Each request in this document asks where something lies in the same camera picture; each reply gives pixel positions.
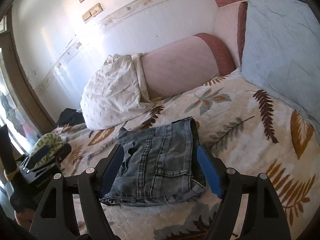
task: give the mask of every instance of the light switch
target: light switch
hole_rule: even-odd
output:
[[[99,3],[90,9],[90,13],[93,17],[96,17],[102,11],[103,11],[103,9]]]
[[[87,20],[89,20],[90,18],[91,18],[91,13],[90,12],[86,12],[83,16],[82,16],[82,19],[84,20],[84,21],[87,21]]]
[[[96,4],[89,11],[87,11],[84,15],[82,15],[82,19],[86,22],[91,17],[96,17],[99,13],[103,12],[101,4]]]

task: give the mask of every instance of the pillow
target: pillow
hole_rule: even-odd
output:
[[[149,100],[140,57],[111,55],[84,87],[80,106],[87,128],[105,130],[149,111]]]
[[[184,93],[235,70],[224,43],[207,33],[156,49],[141,63],[150,99]]]
[[[228,46],[236,67],[241,64],[247,6],[246,2],[240,2],[218,8],[213,28],[214,35]]]
[[[320,24],[297,0],[247,0],[242,76],[310,122],[320,142]]]

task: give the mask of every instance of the green fabric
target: green fabric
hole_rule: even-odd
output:
[[[51,149],[49,150],[48,154],[44,156],[39,162],[36,163],[35,168],[43,165],[47,161],[50,161],[58,150],[65,144],[65,142],[61,139],[59,135],[56,135],[54,133],[47,133],[44,136],[42,136],[36,145],[33,147],[31,156],[35,154],[37,151],[39,151],[43,146],[49,145]]]

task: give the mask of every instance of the window frame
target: window frame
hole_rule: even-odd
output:
[[[0,33],[0,44],[13,90],[28,117],[41,134],[55,129],[55,123],[31,87],[20,63],[12,28],[12,7],[7,12],[7,30]]]

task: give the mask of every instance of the white pillow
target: white pillow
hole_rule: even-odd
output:
[[[140,62],[142,54],[110,56],[84,88],[81,109],[90,130],[103,130],[153,107]]]

